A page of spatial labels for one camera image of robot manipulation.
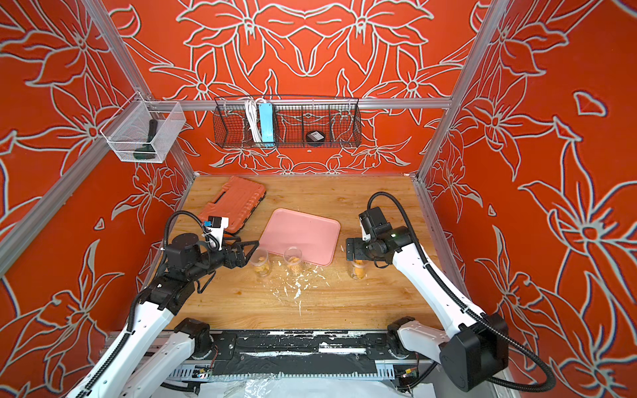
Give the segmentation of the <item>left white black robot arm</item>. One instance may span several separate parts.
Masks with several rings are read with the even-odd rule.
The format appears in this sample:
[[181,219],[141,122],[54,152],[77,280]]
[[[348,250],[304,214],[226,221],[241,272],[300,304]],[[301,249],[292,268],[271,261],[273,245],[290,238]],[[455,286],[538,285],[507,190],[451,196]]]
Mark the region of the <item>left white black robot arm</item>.
[[69,392],[70,397],[150,397],[189,358],[206,358],[216,345],[207,323],[184,319],[149,359],[145,355],[164,328],[195,293],[212,281],[217,270],[242,268],[255,253],[256,240],[230,233],[228,217],[203,221],[184,212],[201,234],[165,238],[159,268],[149,285],[135,296],[123,330],[93,369]]

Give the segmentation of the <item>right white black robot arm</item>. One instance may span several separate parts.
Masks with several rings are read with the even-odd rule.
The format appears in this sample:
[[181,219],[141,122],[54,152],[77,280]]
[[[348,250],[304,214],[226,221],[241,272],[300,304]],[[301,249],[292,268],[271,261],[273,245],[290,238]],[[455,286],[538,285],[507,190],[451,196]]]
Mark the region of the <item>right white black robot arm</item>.
[[[497,313],[487,314],[473,303],[439,270],[418,240],[406,210],[388,192],[386,197],[401,213],[404,226],[394,228],[380,207],[369,201],[358,216],[362,237],[347,240],[347,259],[371,261],[378,269],[394,267],[426,300],[441,323],[440,330],[427,327],[413,317],[404,317],[389,326],[391,353],[418,353],[441,366],[451,382],[469,392],[484,382],[514,391],[544,393],[557,384],[552,369],[536,353],[511,338],[509,325]],[[514,348],[544,374],[542,382],[521,384],[497,375],[509,366],[509,350]]]

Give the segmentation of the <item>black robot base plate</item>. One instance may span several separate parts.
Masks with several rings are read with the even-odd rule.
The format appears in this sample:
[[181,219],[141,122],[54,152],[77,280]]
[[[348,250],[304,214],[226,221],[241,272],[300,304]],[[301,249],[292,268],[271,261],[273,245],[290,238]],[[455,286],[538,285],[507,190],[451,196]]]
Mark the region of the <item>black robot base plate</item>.
[[[384,330],[228,330],[213,332],[212,341],[197,364],[216,375],[371,371],[380,361],[414,362],[423,370],[431,363],[418,353],[399,353]],[[400,367],[397,376],[412,368]]]

